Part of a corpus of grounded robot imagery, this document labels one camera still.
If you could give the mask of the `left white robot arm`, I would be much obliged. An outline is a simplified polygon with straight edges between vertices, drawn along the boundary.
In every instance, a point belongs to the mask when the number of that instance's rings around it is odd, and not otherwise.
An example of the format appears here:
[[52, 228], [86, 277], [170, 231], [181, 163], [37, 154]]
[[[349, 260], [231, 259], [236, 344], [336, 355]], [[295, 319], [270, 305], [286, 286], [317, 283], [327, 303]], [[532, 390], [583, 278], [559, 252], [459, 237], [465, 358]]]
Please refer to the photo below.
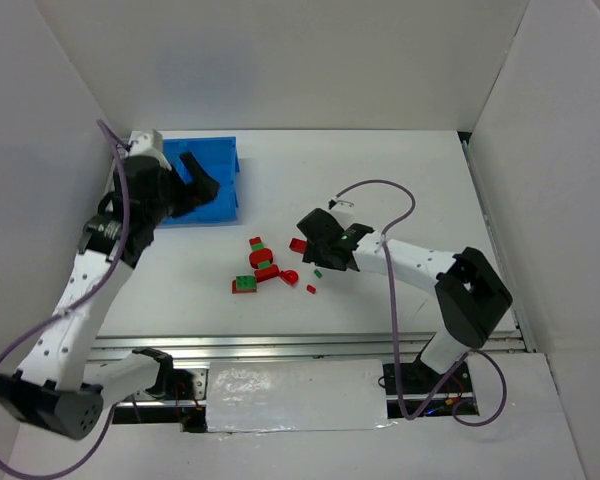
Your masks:
[[85, 367], [92, 345], [118, 293], [130, 279], [156, 227], [214, 201], [220, 185], [190, 152], [180, 154], [184, 181], [151, 155], [131, 155], [113, 174], [114, 187], [84, 225], [56, 322], [11, 374], [0, 374], [0, 404], [17, 420], [72, 440], [85, 438], [102, 411], [144, 391], [165, 396], [172, 357], [135, 348], [92, 373]]

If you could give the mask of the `red half-round lego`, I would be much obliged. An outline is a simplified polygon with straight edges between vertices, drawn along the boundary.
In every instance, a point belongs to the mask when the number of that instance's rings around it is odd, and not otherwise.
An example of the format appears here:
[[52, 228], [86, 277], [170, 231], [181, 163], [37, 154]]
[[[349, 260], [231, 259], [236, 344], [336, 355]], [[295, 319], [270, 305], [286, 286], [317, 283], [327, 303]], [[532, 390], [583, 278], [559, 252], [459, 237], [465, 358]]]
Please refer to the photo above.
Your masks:
[[299, 275], [295, 270], [282, 270], [279, 273], [279, 278], [287, 285], [294, 287], [299, 282]]

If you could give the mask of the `red lego brick under tower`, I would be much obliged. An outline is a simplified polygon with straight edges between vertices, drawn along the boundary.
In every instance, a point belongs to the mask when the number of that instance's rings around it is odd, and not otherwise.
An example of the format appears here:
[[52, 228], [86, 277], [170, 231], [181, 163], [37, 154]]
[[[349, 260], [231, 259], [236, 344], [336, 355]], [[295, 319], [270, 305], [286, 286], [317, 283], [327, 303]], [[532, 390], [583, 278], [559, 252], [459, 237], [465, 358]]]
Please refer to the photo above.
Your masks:
[[279, 276], [280, 269], [276, 264], [269, 265], [265, 268], [259, 268], [254, 272], [257, 283], [261, 283]]

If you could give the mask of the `red 2x4 lego brick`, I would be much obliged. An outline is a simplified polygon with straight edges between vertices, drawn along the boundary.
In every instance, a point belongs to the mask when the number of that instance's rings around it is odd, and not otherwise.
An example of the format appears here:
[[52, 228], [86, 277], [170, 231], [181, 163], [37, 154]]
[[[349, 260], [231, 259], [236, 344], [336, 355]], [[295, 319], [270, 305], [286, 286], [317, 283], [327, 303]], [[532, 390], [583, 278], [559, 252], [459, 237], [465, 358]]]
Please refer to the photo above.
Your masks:
[[307, 242], [299, 238], [292, 238], [289, 244], [289, 249], [298, 254], [304, 254], [307, 248]]

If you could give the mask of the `white foil-covered panel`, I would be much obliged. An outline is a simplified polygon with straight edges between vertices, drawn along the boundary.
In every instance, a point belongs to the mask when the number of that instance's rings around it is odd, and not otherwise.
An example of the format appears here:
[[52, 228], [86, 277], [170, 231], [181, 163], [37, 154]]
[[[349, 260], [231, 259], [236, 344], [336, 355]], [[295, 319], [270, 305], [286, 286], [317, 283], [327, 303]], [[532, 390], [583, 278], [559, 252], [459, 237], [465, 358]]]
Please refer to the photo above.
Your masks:
[[384, 428], [379, 360], [220, 363], [210, 366], [210, 432], [269, 433]]

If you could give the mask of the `red green stacked lego tower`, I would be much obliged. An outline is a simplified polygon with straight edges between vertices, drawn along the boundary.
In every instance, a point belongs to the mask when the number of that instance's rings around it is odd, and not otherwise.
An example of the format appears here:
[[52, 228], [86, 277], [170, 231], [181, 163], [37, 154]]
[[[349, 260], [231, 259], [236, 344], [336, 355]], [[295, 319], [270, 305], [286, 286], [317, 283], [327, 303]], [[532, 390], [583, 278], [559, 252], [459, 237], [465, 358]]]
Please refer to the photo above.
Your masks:
[[249, 239], [251, 252], [248, 256], [249, 263], [255, 270], [268, 268], [273, 264], [273, 252], [267, 248], [260, 237], [252, 237]]

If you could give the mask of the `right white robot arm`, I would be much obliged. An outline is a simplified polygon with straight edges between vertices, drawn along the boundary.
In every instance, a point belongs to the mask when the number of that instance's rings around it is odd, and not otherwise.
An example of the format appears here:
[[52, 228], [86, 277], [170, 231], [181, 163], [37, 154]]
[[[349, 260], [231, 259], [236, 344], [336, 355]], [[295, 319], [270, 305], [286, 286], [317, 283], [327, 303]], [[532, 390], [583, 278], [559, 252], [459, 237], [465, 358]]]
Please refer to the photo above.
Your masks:
[[471, 350], [480, 349], [512, 305], [513, 298], [478, 249], [436, 251], [391, 239], [386, 231], [353, 223], [343, 228], [330, 212], [316, 208], [297, 224], [306, 237], [305, 263], [336, 271], [383, 274], [395, 294], [403, 282], [438, 302], [443, 328], [418, 361], [442, 375]]

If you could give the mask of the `green on red lego stack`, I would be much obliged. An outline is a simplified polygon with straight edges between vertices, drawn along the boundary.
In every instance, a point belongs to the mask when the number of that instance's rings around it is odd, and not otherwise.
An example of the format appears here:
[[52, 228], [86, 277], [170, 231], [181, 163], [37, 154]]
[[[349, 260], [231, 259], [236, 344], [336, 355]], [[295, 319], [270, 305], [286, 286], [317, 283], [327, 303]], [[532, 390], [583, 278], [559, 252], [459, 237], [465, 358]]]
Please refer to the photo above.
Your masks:
[[257, 291], [257, 280], [254, 275], [239, 275], [232, 280], [233, 294], [255, 293]]

